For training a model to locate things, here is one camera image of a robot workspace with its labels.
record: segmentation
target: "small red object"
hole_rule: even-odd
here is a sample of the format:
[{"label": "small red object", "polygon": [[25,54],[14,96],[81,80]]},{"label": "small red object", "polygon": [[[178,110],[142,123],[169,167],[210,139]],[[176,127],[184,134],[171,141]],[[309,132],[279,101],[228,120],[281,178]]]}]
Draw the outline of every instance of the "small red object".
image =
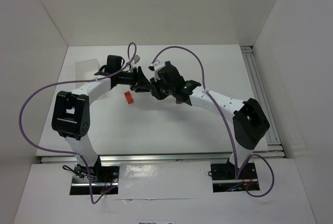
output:
[{"label": "small red object", "polygon": [[134,100],[133,100],[133,98],[132,98],[132,95],[131,95],[131,93],[129,92],[129,91],[127,91],[127,92],[125,92],[124,93],[125,94],[125,98],[126,98],[126,100],[127,100],[127,103],[134,103]]}]

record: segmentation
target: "white table surface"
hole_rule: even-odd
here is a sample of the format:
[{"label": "white table surface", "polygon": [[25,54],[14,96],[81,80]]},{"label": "white table surface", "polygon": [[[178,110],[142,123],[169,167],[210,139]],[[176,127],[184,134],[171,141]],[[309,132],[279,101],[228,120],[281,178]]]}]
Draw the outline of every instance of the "white table surface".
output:
[{"label": "white table surface", "polygon": [[[165,46],[138,46],[139,64],[148,79],[148,69],[155,55]],[[202,60],[206,72],[206,85],[227,96],[247,100],[253,97],[244,60],[238,45],[185,45]],[[69,47],[59,81],[84,77],[75,71],[78,62],[97,59],[99,66],[108,55],[126,57],[127,46]],[[185,80],[201,82],[200,67],[189,53],[167,50],[160,61],[170,60]],[[51,128],[56,93],[71,91],[75,84],[56,87],[40,145],[49,149],[70,150],[69,145]],[[129,86],[118,85],[91,105],[91,127],[88,132],[98,154],[168,154],[231,152],[230,140],[222,118],[207,110],[176,104],[173,97],[156,100],[149,93],[132,93],[133,104],[128,104],[124,92]],[[256,148],[266,151],[263,138]],[[55,155],[38,150],[38,156]]]},{"label": "white table surface", "polygon": [[[174,166],[174,176],[179,177],[182,171],[182,178],[171,178],[171,181],[183,179],[187,184],[163,187],[158,183],[148,183],[150,187],[141,188],[141,191],[146,190],[147,197],[155,191],[163,191],[163,197],[167,199],[121,200],[124,195],[128,196],[126,187],[122,187],[119,195],[106,195],[96,205],[91,204],[89,195],[69,195],[72,173],[64,171],[62,164],[35,164],[31,167],[14,224],[137,224],[138,220],[165,220],[175,224],[315,224],[294,160],[268,161],[275,173],[275,185],[263,198],[250,197],[246,192],[212,193],[211,178],[207,171],[201,170],[202,166],[197,166],[196,170],[200,183],[192,184],[190,178],[194,171],[187,168],[190,172],[184,172],[183,163],[174,162],[180,165],[180,168]],[[269,188],[271,174],[263,161],[255,160],[255,165],[261,191],[252,193],[260,194]],[[137,177],[119,180],[119,184],[129,185],[131,182],[145,183],[138,181]],[[197,188],[201,183],[207,183],[211,187],[210,192],[206,189],[201,192]],[[167,197],[168,192],[170,197],[174,197],[172,193],[175,191],[190,193],[188,188],[191,187],[192,192],[198,192],[196,195],[180,195],[181,199]]]}]

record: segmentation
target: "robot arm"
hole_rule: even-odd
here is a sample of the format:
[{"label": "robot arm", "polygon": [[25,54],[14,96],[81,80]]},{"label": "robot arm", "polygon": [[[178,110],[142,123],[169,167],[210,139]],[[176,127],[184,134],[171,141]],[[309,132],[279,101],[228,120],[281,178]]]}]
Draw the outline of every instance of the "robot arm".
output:
[{"label": "robot arm", "polygon": [[[152,95],[159,100],[171,95],[179,102],[197,106],[219,114],[216,105],[207,95],[204,87],[196,81],[185,81],[176,67],[169,61],[158,60],[149,67],[155,72],[152,83]],[[234,124],[235,146],[238,167],[253,153],[254,148],[263,138],[270,124],[259,103],[250,98],[248,101],[238,100],[208,90],[218,103],[226,119]],[[229,163],[235,165],[234,154]]]},{"label": "robot arm", "polygon": [[[98,80],[120,70],[121,63],[122,57],[109,55],[107,64],[95,74],[96,81],[86,83],[71,92],[60,91],[56,97],[52,129],[66,140],[72,151],[85,157],[90,172],[95,177],[101,174],[101,161],[87,134],[90,127],[89,106],[118,84],[130,85],[135,92],[147,92],[151,89],[141,67],[134,68],[134,64],[131,64],[128,72]],[[75,169],[80,175],[87,174],[86,166],[79,156]]]}]

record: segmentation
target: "purple cable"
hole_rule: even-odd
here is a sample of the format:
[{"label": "purple cable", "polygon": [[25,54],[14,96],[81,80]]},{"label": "purple cable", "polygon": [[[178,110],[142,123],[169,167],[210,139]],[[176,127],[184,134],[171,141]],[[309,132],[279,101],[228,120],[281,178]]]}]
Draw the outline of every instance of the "purple cable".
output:
[{"label": "purple cable", "polygon": [[[205,83],[205,79],[204,79],[204,69],[203,69],[202,62],[201,62],[201,60],[199,59],[199,57],[198,57],[194,52],[192,52],[191,50],[189,50],[189,49],[187,49],[187,48],[185,48],[185,47],[182,47],[182,46],[168,46],[168,47],[162,49],[162,50],[161,50],[161,51],[155,56],[155,58],[154,58],[154,60],[152,61],[152,63],[154,63],[154,62],[157,60],[157,58],[158,58],[158,57],[159,57],[164,51],[166,51],[166,50],[168,50],[168,49],[172,49],[172,48],[177,48],[177,49],[181,49],[181,50],[187,51],[187,52],[189,52],[190,54],[192,54],[192,55],[198,60],[198,62],[199,62],[199,64],[200,64],[200,67],[201,67],[202,86],[203,86],[204,89],[206,89],[206,83]],[[230,137],[231,146],[232,146],[232,148],[233,148],[233,153],[234,153],[234,160],[235,160],[235,178],[238,179],[238,177],[239,177],[241,171],[243,170],[243,168],[245,167],[245,165],[248,163],[248,161],[251,159],[251,157],[253,157],[253,156],[260,157],[260,158],[261,158],[261,159],[267,164],[267,166],[269,167],[269,169],[270,169],[270,171],[271,171],[271,173],[272,173],[272,184],[271,184],[271,187],[270,187],[265,193],[263,193],[263,194],[261,194],[261,195],[253,195],[253,194],[249,193],[249,191],[248,191],[249,186],[252,184],[252,183],[251,183],[251,184],[247,185],[247,187],[246,187],[246,192],[247,192],[250,196],[252,196],[252,197],[263,197],[263,196],[269,194],[270,191],[272,190],[273,186],[274,186],[274,181],[275,181],[274,172],[273,172],[273,170],[272,170],[270,164],[267,162],[267,160],[266,160],[264,157],[262,157],[262,156],[260,156],[260,155],[258,155],[258,154],[252,154],[252,155],[250,155],[250,156],[249,156],[249,157],[243,162],[243,164],[241,165],[240,169],[238,169],[238,161],[237,161],[237,153],[236,153],[235,141],[234,141],[233,135],[232,135],[232,133],[231,133],[231,130],[230,130],[229,124],[228,124],[228,122],[227,122],[227,119],[225,118],[225,116],[224,116],[224,114],[223,114],[223,112],[222,112],[222,110],[221,110],[219,104],[216,102],[216,100],[214,99],[214,97],[209,93],[209,91],[207,91],[206,93],[207,93],[208,97],[210,97],[210,99],[213,101],[213,103],[214,103],[214,105],[216,106],[217,110],[219,111],[219,113],[220,113],[220,115],[221,115],[221,117],[222,117],[222,119],[223,119],[223,122],[224,122],[224,124],[225,124],[225,127],[226,127],[226,129],[227,129],[227,131],[228,131],[228,134],[229,134],[229,137]]]},{"label": "purple cable", "polygon": [[243,185],[243,182],[239,183],[239,184],[236,184],[234,185],[233,187],[227,189],[225,192],[229,192],[229,191],[232,191],[232,189],[236,188],[236,187],[239,187],[239,186],[242,186]]},{"label": "purple cable", "polygon": [[[130,58],[130,47],[131,46],[134,46],[134,54],[131,58],[131,60],[124,66],[122,67],[120,70],[108,75],[108,76],[105,76],[105,77],[102,77],[102,78],[99,78],[98,80],[105,80],[107,78],[110,78],[110,77],[113,77],[115,75],[117,75],[118,73],[122,72],[126,67],[128,67],[130,65],[130,63],[134,60],[134,57],[136,55],[136,44],[134,42],[131,42],[129,43],[128,47],[127,47],[127,56],[128,58]],[[88,83],[88,82],[94,82],[95,80],[72,80],[72,81],[64,81],[64,82],[57,82],[57,83],[53,83],[53,84],[49,84],[49,85],[46,85],[40,89],[38,89],[37,91],[35,91],[33,94],[31,94],[29,96],[29,98],[27,98],[27,100],[23,103],[22,105],[22,108],[20,110],[20,114],[19,114],[19,127],[20,127],[20,131],[23,135],[23,137],[25,138],[25,140],[31,144],[32,146],[34,146],[35,148],[37,149],[40,149],[40,150],[44,150],[44,151],[48,151],[48,152],[54,152],[54,153],[64,153],[64,154],[71,154],[71,155],[77,155],[77,153],[73,152],[73,151],[64,151],[64,150],[52,150],[52,149],[47,149],[47,148],[43,148],[43,147],[40,147],[38,145],[36,145],[34,142],[32,142],[28,137],[27,135],[25,134],[24,132],[24,129],[23,129],[23,125],[22,125],[22,115],[23,115],[23,112],[24,112],[24,109],[25,107],[27,106],[28,102],[39,92],[49,88],[49,87],[52,87],[52,86],[56,86],[56,85],[64,85],[64,84],[72,84],[72,83]],[[91,174],[90,174],[90,169],[89,169],[89,166],[87,164],[87,161],[85,160],[85,158],[80,155],[80,158],[82,159],[82,161],[84,162],[85,166],[87,167],[87,172],[88,172],[88,180],[89,180],[89,192],[90,192],[90,198],[91,198],[91,201],[92,201],[92,204],[96,204],[102,197],[103,195],[107,194],[108,192],[111,191],[111,189],[113,189],[114,187],[111,187],[110,189],[106,190],[104,192],[104,194],[102,194],[96,202],[94,202],[94,198],[93,198],[93,188],[92,188],[92,180],[91,180]]]}]

